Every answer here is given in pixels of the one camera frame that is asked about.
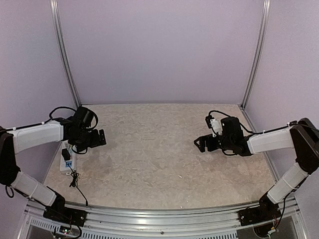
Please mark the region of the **black charger plug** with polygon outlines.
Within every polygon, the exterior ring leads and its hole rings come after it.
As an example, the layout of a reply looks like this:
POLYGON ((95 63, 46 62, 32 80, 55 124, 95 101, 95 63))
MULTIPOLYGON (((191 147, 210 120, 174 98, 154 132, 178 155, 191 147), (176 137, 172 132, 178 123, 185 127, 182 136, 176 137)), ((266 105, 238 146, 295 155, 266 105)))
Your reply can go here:
POLYGON ((70 155, 68 149, 66 149, 66 148, 62 149, 61 155, 62 155, 64 161, 69 161, 69 160, 71 160, 71 155, 70 155))

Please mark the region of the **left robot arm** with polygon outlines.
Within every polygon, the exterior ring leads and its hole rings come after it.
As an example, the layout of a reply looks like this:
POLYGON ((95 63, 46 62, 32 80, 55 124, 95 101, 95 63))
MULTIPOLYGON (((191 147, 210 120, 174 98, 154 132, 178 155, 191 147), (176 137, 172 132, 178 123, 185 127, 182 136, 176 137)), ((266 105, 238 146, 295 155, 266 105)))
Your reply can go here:
POLYGON ((106 145, 104 131, 91 123, 98 122, 97 115, 80 106, 68 118, 54 118, 36 124, 0 129, 0 183, 12 192, 17 191, 49 207, 50 213, 63 222, 70 216, 64 206, 65 199, 57 192, 23 173, 15 156, 27 149, 47 143, 66 141, 76 154, 85 154, 89 148, 106 145))

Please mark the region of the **white power strip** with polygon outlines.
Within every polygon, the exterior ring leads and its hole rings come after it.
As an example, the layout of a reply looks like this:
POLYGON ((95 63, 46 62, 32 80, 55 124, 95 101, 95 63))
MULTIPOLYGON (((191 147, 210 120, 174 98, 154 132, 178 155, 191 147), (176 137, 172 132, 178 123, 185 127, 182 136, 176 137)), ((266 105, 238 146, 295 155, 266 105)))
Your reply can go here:
POLYGON ((73 152, 72 150, 72 145, 70 145, 67 141, 64 141, 62 143, 62 149, 68 149, 70 155, 71 155, 71 160, 69 161, 64 161, 62 155, 60 157, 60 172, 62 174, 65 174, 65 175, 71 175, 71 173, 76 170, 76 154, 73 152))

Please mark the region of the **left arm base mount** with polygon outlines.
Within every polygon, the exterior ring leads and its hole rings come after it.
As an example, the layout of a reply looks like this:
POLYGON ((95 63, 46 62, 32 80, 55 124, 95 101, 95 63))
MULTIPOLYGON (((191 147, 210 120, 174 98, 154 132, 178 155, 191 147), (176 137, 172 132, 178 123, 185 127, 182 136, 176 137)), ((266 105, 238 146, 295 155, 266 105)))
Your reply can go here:
POLYGON ((65 201, 55 200, 51 206, 46 206, 43 217, 56 222, 83 227, 87 212, 84 210, 68 208, 65 201))

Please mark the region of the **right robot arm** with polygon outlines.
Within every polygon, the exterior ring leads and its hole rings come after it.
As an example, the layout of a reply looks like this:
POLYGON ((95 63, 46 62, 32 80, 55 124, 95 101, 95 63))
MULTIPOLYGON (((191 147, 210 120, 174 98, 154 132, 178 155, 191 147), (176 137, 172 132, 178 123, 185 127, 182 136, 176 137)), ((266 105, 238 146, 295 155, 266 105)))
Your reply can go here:
POLYGON ((260 198, 255 217, 265 221, 278 204, 296 191, 319 168, 319 130, 308 118, 263 132, 249 131, 237 117, 206 117, 211 133, 194 140, 200 152, 220 150, 228 156, 248 157, 276 151, 295 156, 290 168, 260 198))

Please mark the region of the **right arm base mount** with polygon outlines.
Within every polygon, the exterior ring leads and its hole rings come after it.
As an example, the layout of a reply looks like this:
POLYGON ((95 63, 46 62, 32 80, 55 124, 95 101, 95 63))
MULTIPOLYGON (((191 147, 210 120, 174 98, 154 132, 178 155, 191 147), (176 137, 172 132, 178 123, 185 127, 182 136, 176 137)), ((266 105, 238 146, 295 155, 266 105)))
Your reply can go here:
POLYGON ((269 199, 260 199, 256 207, 248 207, 238 211, 241 226, 258 224, 281 217, 278 204, 272 203, 269 199))

